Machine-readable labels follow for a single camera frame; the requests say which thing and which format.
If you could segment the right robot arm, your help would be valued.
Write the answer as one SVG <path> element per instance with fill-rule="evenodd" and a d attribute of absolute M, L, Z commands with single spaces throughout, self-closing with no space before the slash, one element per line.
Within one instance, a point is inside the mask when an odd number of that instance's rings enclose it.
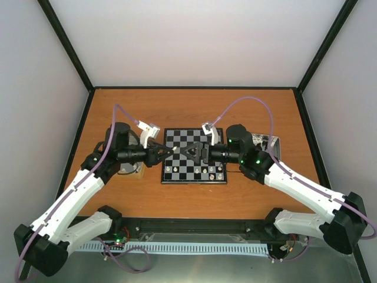
<path fill-rule="evenodd" d="M 323 239 L 334 250 L 352 254 L 367 227 L 363 199 L 356 193 L 344 195 L 323 187 L 286 166 L 268 150 L 254 144 L 253 136 L 241 124 L 226 129 L 227 142 L 218 143 L 213 128 L 203 125 L 210 142 L 196 142 L 180 153 L 195 163 L 222 162 L 239 165 L 243 175 L 277 189 L 304 204 L 312 213 L 273 209 L 266 217 L 266 232 L 299 234 Z"/>

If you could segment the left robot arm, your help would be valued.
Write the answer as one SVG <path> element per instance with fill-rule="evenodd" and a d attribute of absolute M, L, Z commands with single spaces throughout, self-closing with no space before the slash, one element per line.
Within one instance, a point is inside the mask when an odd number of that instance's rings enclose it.
<path fill-rule="evenodd" d="M 48 210 L 29 226 L 20 224 L 14 231 L 19 260 L 33 266 L 47 277 L 55 275 L 68 257 L 82 244 L 97 236 L 118 236 L 123 229 L 122 214 L 103 206 L 88 219 L 73 225 L 84 205 L 117 174 L 123 163 L 144 163 L 152 167 L 173 154 L 173 150 L 154 142 L 160 128 L 137 123 L 142 130 L 136 144 L 127 123 L 115 122 L 106 131 L 82 163 L 74 180 Z"/>

